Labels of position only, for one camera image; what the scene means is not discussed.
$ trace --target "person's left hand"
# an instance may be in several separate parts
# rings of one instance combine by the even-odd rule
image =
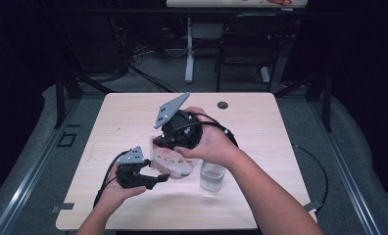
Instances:
[[[124,200],[133,196],[140,195],[146,191],[145,186],[135,188],[122,188],[115,179],[117,170],[118,165],[114,164],[107,180],[107,182],[110,182],[111,180],[112,182],[110,182],[105,187],[102,196],[99,199],[99,202],[94,208],[94,210],[100,210],[107,216],[113,214],[115,210],[121,206]]]

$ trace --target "table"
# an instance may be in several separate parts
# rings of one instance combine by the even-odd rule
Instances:
[[[56,226],[76,230],[92,210],[97,191],[112,159],[140,146],[150,157],[150,136],[161,134],[153,123],[159,105],[175,93],[112,93],[106,96],[65,198],[72,210],[60,211]],[[228,108],[218,108],[218,102]],[[229,128],[258,165],[302,205],[310,202],[285,126],[269,93],[192,93],[181,109],[203,108]],[[130,198],[110,217],[106,228],[115,230],[254,229],[256,222],[238,185],[226,172],[220,191],[200,186],[197,162],[182,179],[158,183],[153,190]],[[145,167],[141,173],[158,175]]]
[[[308,0],[292,0],[292,4],[281,6],[279,4],[271,3],[268,0],[167,0],[167,7],[171,8],[279,8],[284,11],[291,11],[294,8],[305,8]],[[185,69],[185,82],[193,82],[194,71],[194,56],[193,56],[193,37],[196,37],[194,28],[198,28],[197,38],[216,39],[219,38],[222,23],[195,23],[191,22],[191,18],[187,21],[187,66]],[[263,82],[269,81],[267,68],[261,69],[261,76]]]

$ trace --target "chair backrest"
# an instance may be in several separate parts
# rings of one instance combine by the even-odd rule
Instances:
[[[240,14],[228,19],[221,35],[284,35],[290,27],[290,20],[281,15]]]

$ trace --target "human arm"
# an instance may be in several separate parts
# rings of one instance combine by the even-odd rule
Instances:
[[[99,202],[81,224],[76,233],[77,235],[104,234],[109,217],[121,206],[124,200],[145,192],[146,188],[144,186],[126,189],[122,188],[116,181],[117,169],[118,165],[114,164],[107,179],[107,182],[110,183],[103,190]]]
[[[198,108],[188,108],[185,112],[205,114]],[[204,116],[198,116],[198,119],[210,121]],[[264,234],[322,234],[304,208],[245,152],[232,144],[220,129],[203,125],[198,146],[192,150],[174,149],[187,159],[203,159],[226,167],[242,190]]]

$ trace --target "black chair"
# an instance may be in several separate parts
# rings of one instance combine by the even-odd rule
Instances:
[[[270,90],[282,40],[291,28],[288,18],[280,15],[240,14],[223,25],[215,71],[219,92],[221,65],[236,67],[270,67]]]

